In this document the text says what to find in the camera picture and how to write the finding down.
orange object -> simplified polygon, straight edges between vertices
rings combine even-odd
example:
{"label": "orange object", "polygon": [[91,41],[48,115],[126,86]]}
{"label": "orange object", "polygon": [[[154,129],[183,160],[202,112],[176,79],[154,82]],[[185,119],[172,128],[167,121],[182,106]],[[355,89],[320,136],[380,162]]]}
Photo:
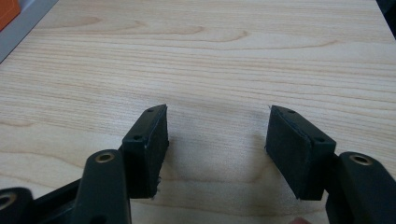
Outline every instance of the orange object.
{"label": "orange object", "polygon": [[0,31],[21,12],[18,0],[0,0]]}

screw hole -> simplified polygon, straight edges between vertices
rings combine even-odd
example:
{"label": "screw hole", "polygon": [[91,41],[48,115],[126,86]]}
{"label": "screw hole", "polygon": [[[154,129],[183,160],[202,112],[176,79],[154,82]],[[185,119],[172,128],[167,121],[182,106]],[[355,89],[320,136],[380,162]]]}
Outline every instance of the screw hole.
{"label": "screw hole", "polygon": [[105,224],[107,222],[107,218],[105,216],[96,216],[91,218],[90,224]]}
{"label": "screw hole", "polygon": [[321,138],[321,137],[315,138],[315,140],[317,140],[318,142],[324,142],[324,138]]}
{"label": "screw hole", "polygon": [[355,154],[355,155],[351,155],[349,158],[360,165],[372,165],[373,164],[373,162],[370,159],[368,159],[367,157],[361,156],[361,155]]}
{"label": "screw hole", "polygon": [[12,205],[17,199],[17,194],[14,192],[6,192],[0,195],[0,210],[3,210]]}
{"label": "screw hole", "polygon": [[95,158],[95,160],[97,162],[108,162],[108,161],[111,161],[113,159],[114,159],[114,155],[112,153],[109,153],[109,152],[102,153],[102,154],[100,154],[99,156],[97,156]]}

black rubber pad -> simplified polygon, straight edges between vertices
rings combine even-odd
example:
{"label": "black rubber pad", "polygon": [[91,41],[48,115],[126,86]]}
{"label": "black rubber pad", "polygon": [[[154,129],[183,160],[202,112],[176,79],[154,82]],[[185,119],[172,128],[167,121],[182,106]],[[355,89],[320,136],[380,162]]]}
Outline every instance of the black rubber pad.
{"label": "black rubber pad", "polygon": [[295,196],[320,200],[335,141],[293,110],[273,105],[266,150]]}

